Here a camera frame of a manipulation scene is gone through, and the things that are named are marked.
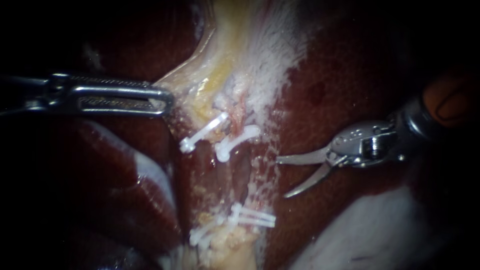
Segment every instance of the scissor blade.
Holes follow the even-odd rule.
[[[309,165],[324,163],[327,159],[327,153],[330,150],[330,144],[326,147],[304,154],[280,155],[276,157],[278,164],[291,165]]]
[[[320,168],[318,168],[307,180],[299,184],[291,191],[285,193],[283,197],[291,198],[299,193],[304,192],[305,190],[324,180],[331,170],[332,167],[328,164],[328,162],[323,163]]]

